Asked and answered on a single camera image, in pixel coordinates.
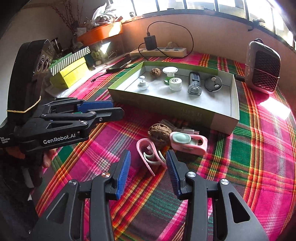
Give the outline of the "person's hand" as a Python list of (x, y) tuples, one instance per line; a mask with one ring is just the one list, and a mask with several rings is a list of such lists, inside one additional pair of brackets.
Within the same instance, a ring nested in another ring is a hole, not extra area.
[(51, 149), (44, 152), (43, 168), (49, 168), (49, 166), (51, 166), (53, 158), (56, 156), (56, 154), (57, 154), (57, 149)]

